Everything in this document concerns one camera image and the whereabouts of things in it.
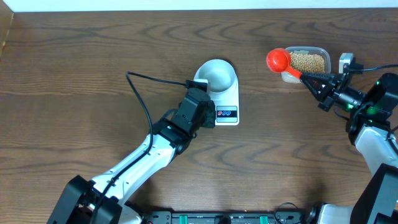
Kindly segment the red measuring scoop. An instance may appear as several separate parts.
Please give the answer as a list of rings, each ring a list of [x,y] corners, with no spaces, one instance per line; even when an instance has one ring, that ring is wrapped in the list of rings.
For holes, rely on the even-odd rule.
[[[291,66],[290,53],[283,48],[271,50],[266,56],[266,64],[274,73],[289,72],[293,77],[300,79],[302,73]]]

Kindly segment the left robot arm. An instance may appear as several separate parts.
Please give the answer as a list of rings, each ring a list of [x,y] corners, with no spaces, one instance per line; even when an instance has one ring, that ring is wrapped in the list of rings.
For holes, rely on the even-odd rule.
[[[172,119],[161,118],[143,143],[119,164],[91,180],[75,176],[65,186],[49,223],[141,223],[126,205],[131,195],[189,146],[200,127],[215,127],[215,103],[189,88]]]

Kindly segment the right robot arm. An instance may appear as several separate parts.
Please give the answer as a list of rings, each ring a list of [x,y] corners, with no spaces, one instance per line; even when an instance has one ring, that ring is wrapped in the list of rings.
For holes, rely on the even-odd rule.
[[[361,64],[350,62],[339,74],[300,76],[320,109],[329,111],[335,105],[349,113],[345,118],[348,138],[373,176],[354,206],[321,203],[312,208],[308,223],[397,223],[397,128],[388,120],[397,106],[397,74],[383,74],[363,93],[350,82],[365,71]]]

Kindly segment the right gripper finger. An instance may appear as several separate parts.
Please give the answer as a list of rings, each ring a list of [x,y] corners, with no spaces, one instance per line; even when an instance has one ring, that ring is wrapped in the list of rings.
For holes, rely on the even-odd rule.
[[[335,84],[329,80],[309,79],[302,80],[302,83],[308,88],[317,101],[324,101],[335,87]]]
[[[304,80],[317,80],[322,82],[330,82],[334,79],[333,73],[302,73],[300,76],[301,81]]]

